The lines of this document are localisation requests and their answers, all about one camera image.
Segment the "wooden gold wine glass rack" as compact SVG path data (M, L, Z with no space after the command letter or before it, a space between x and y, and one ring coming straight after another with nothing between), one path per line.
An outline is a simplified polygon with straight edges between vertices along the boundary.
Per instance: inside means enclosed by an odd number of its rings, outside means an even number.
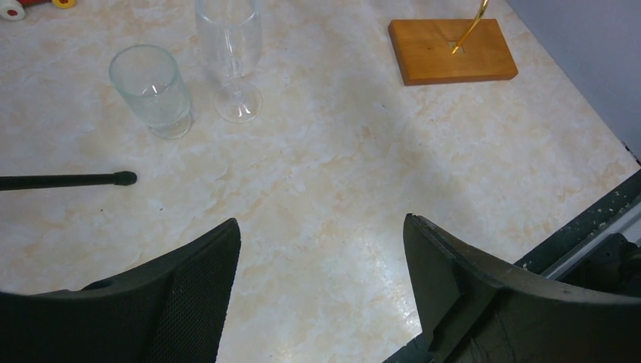
M495 19L481 1L471 19L400 19L388 26L405 86L505 81L519 71Z

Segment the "red green toy train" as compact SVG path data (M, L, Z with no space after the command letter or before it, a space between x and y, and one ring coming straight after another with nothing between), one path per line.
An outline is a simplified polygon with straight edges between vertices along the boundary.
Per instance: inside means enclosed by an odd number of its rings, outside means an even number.
M1 0L1 19L19 21L26 16L26 8L52 4L56 8L69 9L76 6L76 0Z

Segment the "short clear glass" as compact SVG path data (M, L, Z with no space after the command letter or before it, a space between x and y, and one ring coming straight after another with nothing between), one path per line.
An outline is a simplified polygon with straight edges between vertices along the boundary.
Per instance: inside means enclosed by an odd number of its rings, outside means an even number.
M110 62L110 81L139 120L156 136L180 138L192 126L191 97L171 53L133 45Z

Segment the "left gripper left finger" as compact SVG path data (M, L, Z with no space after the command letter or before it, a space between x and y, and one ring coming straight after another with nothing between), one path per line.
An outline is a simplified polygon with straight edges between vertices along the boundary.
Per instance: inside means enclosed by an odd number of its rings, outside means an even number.
M228 219L81 290L1 294L3 362L214 362L240 256Z

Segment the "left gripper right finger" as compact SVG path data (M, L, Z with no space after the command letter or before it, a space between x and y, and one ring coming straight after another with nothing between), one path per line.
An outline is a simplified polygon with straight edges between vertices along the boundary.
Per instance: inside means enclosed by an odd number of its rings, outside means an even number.
M423 216L403 225L422 328L391 362L638 362L640 299L556 281Z

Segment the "black perforated music stand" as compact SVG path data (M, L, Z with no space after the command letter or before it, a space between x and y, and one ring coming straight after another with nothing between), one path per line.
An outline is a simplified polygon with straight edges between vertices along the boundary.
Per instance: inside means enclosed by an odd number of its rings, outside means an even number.
M2 176L1 191L68 188L92 185L129 186L133 185L137 180L137 175L130 171L84 175Z

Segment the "tall clear wine glass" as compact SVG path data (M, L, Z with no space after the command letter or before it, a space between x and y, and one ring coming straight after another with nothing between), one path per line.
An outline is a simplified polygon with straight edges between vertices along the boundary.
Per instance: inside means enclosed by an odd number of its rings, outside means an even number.
M196 28L206 66L218 83L213 102L221 118L247 123L262 109L259 90L246 81L262 54L257 1L195 2Z

